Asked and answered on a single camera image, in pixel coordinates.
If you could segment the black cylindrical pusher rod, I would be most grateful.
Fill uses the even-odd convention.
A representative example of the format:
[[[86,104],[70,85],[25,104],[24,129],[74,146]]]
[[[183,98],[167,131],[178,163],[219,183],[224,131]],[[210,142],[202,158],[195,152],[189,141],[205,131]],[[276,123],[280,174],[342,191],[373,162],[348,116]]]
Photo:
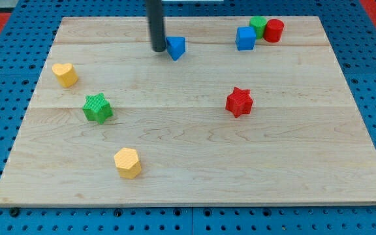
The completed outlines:
[[[161,0],[145,0],[151,47],[154,52],[166,50],[165,23]]]

